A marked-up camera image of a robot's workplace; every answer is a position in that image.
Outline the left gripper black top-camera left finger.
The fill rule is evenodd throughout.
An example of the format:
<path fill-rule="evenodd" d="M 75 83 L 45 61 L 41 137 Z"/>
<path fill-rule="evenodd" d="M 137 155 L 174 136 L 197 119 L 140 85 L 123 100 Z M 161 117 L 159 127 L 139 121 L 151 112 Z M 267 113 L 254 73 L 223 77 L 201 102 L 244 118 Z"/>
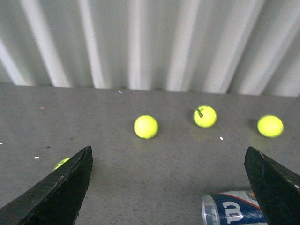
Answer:
<path fill-rule="evenodd" d="M 73 225 L 89 187 L 92 148 L 85 147 L 0 209 L 2 225 Z"/>

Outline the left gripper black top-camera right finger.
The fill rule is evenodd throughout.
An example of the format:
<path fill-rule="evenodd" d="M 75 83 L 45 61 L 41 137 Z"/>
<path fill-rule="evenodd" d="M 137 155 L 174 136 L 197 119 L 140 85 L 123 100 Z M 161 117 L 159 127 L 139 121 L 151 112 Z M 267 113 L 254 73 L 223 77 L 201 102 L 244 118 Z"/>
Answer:
<path fill-rule="evenodd" d="M 300 176 L 259 150 L 248 147 L 244 167 L 269 225 L 300 223 Z"/>

